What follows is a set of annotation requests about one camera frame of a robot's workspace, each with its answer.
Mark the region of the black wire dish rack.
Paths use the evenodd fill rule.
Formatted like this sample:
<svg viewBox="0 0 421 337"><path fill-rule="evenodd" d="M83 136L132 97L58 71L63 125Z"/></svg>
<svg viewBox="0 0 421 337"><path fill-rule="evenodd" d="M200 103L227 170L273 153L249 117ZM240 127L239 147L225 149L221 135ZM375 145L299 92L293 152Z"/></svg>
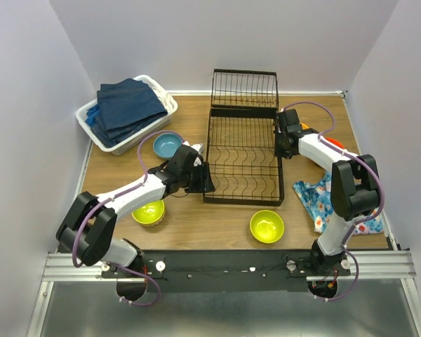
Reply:
<svg viewBox="0 0 421 337"><path fill-rule="evenodd" d="M213 72L206 160L213 192L209 204L280 206L283 167L274 153L279 111L276 72Z"/></svg>

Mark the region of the blue ceramic bowl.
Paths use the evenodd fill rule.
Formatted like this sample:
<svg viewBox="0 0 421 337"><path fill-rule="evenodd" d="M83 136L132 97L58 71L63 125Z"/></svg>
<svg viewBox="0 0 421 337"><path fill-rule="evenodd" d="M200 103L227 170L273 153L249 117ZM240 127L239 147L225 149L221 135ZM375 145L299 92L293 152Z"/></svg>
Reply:
<svg viewBox="0 0 421 337"><path fill-rule="evenodd" d="M175 133L163 133L153 142L154 153L161 159L170 159L183 143L182 138Z"/></svg>

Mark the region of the lime bowl ribbed white outside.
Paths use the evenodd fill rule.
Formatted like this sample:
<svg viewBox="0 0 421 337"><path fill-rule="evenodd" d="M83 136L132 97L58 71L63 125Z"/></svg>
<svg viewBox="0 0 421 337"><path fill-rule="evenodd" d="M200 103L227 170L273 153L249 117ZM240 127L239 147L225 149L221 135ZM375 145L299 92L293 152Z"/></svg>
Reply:
<svg viewBox="0 0 421 337"><path fill-rule="evenodd" d="M166 212L163 200L153 201L134 210L131 216L141 226L151 227L163 220Z"/></svg>

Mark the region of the lime green plain bowl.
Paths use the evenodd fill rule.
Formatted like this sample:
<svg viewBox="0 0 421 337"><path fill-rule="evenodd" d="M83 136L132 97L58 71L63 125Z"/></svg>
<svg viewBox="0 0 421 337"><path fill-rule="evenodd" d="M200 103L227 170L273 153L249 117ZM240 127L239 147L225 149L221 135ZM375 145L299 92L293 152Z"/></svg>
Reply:
<svg viewBox="0 0 421 337"><path fill-rule="evenodd" d="M256 212L250 219L250 232L256 240L273 244L282 238L285 225L278 213L270 210Z"/></svg>

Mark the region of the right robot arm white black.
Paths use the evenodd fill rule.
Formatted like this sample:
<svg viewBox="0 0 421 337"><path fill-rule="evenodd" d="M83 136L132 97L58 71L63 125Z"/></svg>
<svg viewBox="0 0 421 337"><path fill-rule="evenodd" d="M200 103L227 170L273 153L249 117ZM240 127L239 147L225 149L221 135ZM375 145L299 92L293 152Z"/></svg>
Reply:
<svg viewBox="0 0 421 337"><path fill-rule="evenodd" d="M294 109L276 114L275 155L286 159L301 155L331 175L333 214L309 255L310 270L324 275L345 256L347 242L358 225L374 219L383 209L385 197L376 161L369 154L357 155L334 145L323 132L303 129Z"/></svg>

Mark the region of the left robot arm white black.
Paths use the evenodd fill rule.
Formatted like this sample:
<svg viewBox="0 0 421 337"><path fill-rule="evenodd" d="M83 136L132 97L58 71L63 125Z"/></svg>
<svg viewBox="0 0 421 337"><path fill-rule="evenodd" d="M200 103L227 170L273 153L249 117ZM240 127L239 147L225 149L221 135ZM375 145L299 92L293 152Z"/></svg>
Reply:
<svg viewBox="0 0 421 337"><path fill-rule="evenodd" d="M59 243L72 253L75 267L98 262L117 265L126 277L141 271L140 250L126 239L113 238L116 224L132 211L165 199L183 189L186 193L213 192L203 145L183 143L171 159L144 170L144 175L117 190L93 195L78 194L56 233Z"/></svg>

